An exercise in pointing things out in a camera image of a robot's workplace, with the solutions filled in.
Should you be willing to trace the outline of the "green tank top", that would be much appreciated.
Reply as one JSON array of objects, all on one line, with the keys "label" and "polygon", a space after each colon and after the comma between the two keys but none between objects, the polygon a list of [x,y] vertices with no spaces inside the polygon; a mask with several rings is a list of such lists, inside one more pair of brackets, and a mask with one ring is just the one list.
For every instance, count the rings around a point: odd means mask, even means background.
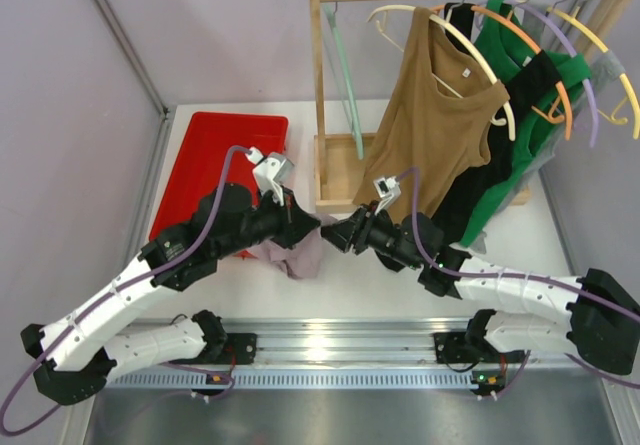
[{"label": "green tank top", "polygon": [[456,180],[468,202],[454,201],[461,209],[456,213],[460,230],[453,234],[453,241],[465,247],[473,244],[500,206],[511,201],[525,171],[542,156],[552,136],[563,133],[561,126],[544,117],[558,98],[556,83],[563,83],[573,104],[591,78],[582,55],[535,53],[511,28],[491,17],[485,19],[475,46],[508,90],[516,139],[509,140],[502,130],[492,127],[489,164],[469,169]]}]

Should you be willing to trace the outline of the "brown tank top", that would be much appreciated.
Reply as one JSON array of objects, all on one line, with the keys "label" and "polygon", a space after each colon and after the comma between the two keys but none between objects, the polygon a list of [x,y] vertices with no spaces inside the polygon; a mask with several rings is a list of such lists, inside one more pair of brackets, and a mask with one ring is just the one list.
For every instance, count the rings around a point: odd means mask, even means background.
[{"label": "brown tank top", "polygon": [[403,189],[388,209],[396,222],[413,207],[433,216],[460,174],[490,161],[491,120],[509,100],[503,83],[459,51],[433,17],[426,8],[413,11],[398,79],[353,198],[370,203],[379,197],[375,180],[417,167],[419,188]]}]

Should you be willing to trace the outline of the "pink tank top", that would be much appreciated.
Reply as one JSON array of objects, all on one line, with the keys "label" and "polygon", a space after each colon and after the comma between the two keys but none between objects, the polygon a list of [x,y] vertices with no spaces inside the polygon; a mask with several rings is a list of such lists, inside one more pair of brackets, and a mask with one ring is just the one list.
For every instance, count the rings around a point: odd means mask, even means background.
[{"label": "pink tank top", "polygon": [[266,241],[251,247],[249,252],[293,280],[313,279],[318,276],[323,260],[323,240],[320,230],[316,229],[293,249],[282,248],[273,241]]}]

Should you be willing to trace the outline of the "aluminium mounting rail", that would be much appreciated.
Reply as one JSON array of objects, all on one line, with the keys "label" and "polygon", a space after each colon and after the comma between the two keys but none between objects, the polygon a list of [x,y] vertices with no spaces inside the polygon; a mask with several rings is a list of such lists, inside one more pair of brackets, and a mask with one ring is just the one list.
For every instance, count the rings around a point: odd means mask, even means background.
[{"label": "aluminium mounting rail", "polygon": [[240,389],[501,388],[523,362],[565,368],[563,353],[517,345],[509,352],[477,352],[466,343],[466,323],[422,320],[229,320],[227,340],[213,358],[180,358],[192,347],[192,328],[140,323],[117,335],[123,365],[109,389],[198,392]]}]

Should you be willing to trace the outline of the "black tank top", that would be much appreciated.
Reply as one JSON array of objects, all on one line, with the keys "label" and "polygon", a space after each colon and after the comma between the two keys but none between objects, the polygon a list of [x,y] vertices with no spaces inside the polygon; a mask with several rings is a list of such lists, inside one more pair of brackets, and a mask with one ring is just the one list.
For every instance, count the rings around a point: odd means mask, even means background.
[{"label": "black tank top", "polygon": [[[543,65],[535,64],[535,53],[526,44],[509,29],[488,17],[475,40],[475,46],[510,95],[517,138],[524,119],[535,114],[531,107],[538,106],[546,93],[554,92],[554,80],[548,82],[543,78]],[[432,216],[433,223],[444,232],[447,244],[458,243],[462,238],[469,218],[486,190],[509,178],[515,142],[516,139],[509,140],[507,129],[489,127],[489,163],[469,168],[459,175]]]}]

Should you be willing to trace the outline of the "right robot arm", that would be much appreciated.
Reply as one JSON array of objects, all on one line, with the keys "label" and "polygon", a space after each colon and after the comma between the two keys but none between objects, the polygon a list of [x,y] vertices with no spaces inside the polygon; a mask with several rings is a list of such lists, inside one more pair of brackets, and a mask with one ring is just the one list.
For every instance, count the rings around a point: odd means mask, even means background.
[{"label": "right robot arm", "polygon": [[609,374],[633,371],[639,305],[606,271],[555,278],[500,267],[445,245],[443,232],[422,213],[395,224],[373,205],[322,227],[321,235],[343,253],[372,250],[391,269],[416,271],[419,283],[438,297],[475,304],[465,342],[478,361],[546,351]]}]

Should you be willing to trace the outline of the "mint green hanger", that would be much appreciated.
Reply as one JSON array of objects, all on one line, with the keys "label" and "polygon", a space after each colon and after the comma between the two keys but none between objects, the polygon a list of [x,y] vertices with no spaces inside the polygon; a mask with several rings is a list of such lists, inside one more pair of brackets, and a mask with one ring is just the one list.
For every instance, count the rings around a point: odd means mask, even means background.
[{"label": "mint green hanger", "polygon": [[323,6],[323,12],[330,29],[335,54],[338,59],[339,71],[336,71],[332,58],[329,57],[329,66],[334,78],[340,101],[343,106],[345,118],[349,126],[351,136],[356,147],[356,155],[359,160],[364,159],[364,140],[362,136],[359,109],[354,94],[351,70],[347,60],[342,35],[337,24],[337,12],[339,0],[333,0],[333,7]]}]

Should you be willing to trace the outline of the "yellow hanger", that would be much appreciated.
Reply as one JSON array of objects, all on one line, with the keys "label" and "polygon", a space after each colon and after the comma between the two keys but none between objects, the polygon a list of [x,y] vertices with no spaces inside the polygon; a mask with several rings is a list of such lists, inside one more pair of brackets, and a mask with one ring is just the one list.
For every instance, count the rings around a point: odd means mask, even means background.
[{"label": "yellow hanger", "polygon": [[595,50],[600,52],[598,58],[592,64],[593,83],[605,76],[611,76],[613,80],[620,82],[625,93],[620,103],[610,113],[604,113],[598,109],[595,101],[595,93],[585,91],[587,102],[591,109],[592,115],[592,131],[589,141],[589,147],[594,148],[599,133],[599,119],[603,118],[612,125],[622,126],[627,124],[626,118],[617,116],[617,113],[625,106],[629,105],[632,111],[633,123],[633,139],[639,139],[639,101],[635,89],[626,74],[626,70],[619,62],[617,56],[604,43],[602,36],[606,35],[610,28],[619,19],[624,8],[631,0],[601,0],[595,7],[590,21],[587,25],[578,20],[578,14],[591,0],[583,0],[577,2],[574,9],[569,13],[562,11],[557,7],[560,2],[554,3],[546,10],[547,14],[554,14],[561,18],[564,22],[578,30],[582,36],[576,42],[576,46],[583,52],[585,56],[590,55]]}]

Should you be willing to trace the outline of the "red plastic tray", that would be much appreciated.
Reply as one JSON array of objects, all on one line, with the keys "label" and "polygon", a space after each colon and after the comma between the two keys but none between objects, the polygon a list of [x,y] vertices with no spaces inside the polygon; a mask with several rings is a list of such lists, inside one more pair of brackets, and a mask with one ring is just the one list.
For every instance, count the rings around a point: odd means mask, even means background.
[{"label": "red plastic tray", "polygon": [[282,153],[289,121],[284,116],[198,111],[181,142],[149,238],[185,221],[201,198],[214,191],[228,149],[255,147],[262,154]]}]

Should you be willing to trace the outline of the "cream hanger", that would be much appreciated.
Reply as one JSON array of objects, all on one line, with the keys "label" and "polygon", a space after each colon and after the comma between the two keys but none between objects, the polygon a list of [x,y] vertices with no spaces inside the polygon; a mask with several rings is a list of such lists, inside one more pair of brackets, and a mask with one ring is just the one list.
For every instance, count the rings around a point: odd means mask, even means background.
[{"label": "cream hanger", "polygon": [[[390,43],[392,43],[396,48],[403,51],[403,48],[400,47],[398,43],[396,43],[393,39],[389,37],[386,33],[387,30],[387,16],[391,11],[407,11],[413,12],[415,10],[414,6],[410,5],[384,5],[374,9],[369,17],[367,18],[368,22],[375,20],[375,26],[378,33],[385,37]],[[454,25],[452,25],[448,20],[443,19],[437,13],[432,12],[429,16],[429,20],[437,25],[439,25],[445,32],[449,32],[463,47],[465,51],[467,51],[470,56],[478,63],[478,65],[483,70],[484,74],[487,76],[489,81],[492,84],[496,84],[499,82],[498,78],[494,74],[488,62],[485,60],[484,56],[480,53],[480,51],[475,47],[475,45]],[[514,141],[516,139],[516,121],[513,109],[509,101],[506,101],[502,105],[502,109],[504,110],[505,118],[497,118],[494,116],[491,119],[491,124],[494,126],[506,126],[508,130],[508,138],[510,141]]]}]

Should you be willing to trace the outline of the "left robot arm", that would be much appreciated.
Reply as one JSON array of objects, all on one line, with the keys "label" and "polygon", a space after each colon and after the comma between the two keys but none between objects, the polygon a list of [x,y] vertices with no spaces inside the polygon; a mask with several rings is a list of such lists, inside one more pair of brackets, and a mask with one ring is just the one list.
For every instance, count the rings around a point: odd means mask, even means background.
[{"label": "left robot arm", "polygon": [[49,325],[23,329],[25,351],[39,362],[32,373],[37,390],[68,406],[150,366],[215,363],[227,352],[228,335],[211,311],[150,331],[126,328],[153,305],[214,274],[220,260],[263,242],[293,249],[319,226],[291,190],[282,200],[273,192],[254,196],[234,183],[215,190],[85,304]]}]

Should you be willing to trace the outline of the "orange hanger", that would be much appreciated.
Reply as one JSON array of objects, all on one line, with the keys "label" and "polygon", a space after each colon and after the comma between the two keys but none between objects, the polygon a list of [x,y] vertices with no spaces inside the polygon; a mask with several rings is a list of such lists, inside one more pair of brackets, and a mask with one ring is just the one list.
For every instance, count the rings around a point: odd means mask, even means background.
[{"label": "orange hanger", "polygon": [[534,53],[533,60],[536,65],[543,65],[543,78],[551,82],[554,80],[552,90],[554,90],[557,94],[557,98],[560,100],[562,104],[569,108],[568,115],[565,116],[563,114],[554,115],[552,110],[548,112],[543,112],[536,106],[532,106],[531,109],[540,117],[544,118],[547,122],[552,125],[560,125],[561,123],[565,123],[565,136],[569,138],[571,135],[571,130],[573,126],[573,112],[571,110],[571,102],[569,100],[568,92],[560,79],[560,75],[554,64],[550,61],[548,55],[537,45],[537,43],[521,28],[516,26],[511,21],[511,16],[504,17],[497,12],[492,12],[485,6],[480,5],[472,5],[471,10],[489,19],[493,20],[496,23],[501,24],[503,27],[509,29],[514,35],[516,35],[524,44],[526,44]]}]

